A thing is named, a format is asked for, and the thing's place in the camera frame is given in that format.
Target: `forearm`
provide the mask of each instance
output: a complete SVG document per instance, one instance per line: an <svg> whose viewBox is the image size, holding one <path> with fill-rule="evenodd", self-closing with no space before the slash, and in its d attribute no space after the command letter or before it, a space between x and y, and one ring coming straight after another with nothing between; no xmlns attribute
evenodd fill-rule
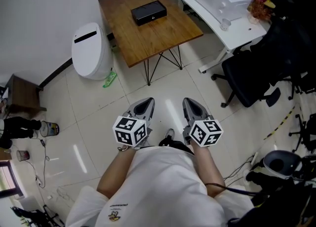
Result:
<svg viewBox="0 0 316 227"><path fill-rule="evenodd" d="M99 182L97 191L110 199L122 186L132 163L136 150L130 148L120 151L105 171Z"/></svg>
<svg viewBox="0 0 316 227"><path fill-rule="evenodd" d="M194 155L197 160L197 173L204 184L217 183L225 185L224 179L219 172L212 155L207 147L200 147L197 143L191 140ZM216 186L206 186L207 194L211 197L215 197L223 191L222 188Z"/></svg>

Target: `wooden tabletop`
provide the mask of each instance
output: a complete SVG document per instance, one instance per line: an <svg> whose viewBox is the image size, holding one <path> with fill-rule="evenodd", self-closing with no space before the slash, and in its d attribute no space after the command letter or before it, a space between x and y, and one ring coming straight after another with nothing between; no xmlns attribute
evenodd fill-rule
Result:
<svg viewBox="0 0 316 227"><path fill-rule="evenodd" d="M172 0L159 0L167 8L167 16L138 26L131 10L153 1L99 0L128 67L203 35Z"/></svg>

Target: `bucket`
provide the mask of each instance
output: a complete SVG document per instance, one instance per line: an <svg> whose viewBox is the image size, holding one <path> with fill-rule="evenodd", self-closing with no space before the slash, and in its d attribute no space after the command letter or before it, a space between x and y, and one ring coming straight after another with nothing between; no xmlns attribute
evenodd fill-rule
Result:
<svg viewBox="0 0 316 227"><path fill-rule="evenodd" d="M59 126L54 122L42 121L39 132L42 137L56 136L59 134Z"/></svg>
<svg viewBox="0 0 316 227"><path fill-rule="evenodd" d="M30 159L30 154L28 151L16 151L16 156L20 162Z"/></svg>

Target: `window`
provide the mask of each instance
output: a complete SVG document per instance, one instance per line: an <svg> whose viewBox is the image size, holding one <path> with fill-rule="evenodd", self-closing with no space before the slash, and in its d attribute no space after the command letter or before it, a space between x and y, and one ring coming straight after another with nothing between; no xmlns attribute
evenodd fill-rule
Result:
<svg viewBox="0 0 316 227"><path fill-rule="evenodd" d="M0 198L18 194L22 192L15 180L9 161L0 161Z"/></svg>

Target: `white desk leg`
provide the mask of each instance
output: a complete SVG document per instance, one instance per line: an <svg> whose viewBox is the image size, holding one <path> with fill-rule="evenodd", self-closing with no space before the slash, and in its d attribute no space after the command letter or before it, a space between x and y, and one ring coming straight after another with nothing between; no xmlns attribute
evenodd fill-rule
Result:
<svg viewBox="0 0 316 227"><path fill-rule="evenodd" d="M217 56L216 60L211 61L210 63L201 66L198 70L200 73L206 73L206 70L216 66L218 63L222 61L222 59L226 56L226 54L230 53L231 50L228 50L226 47L221 51L221 53Z"/></svg>

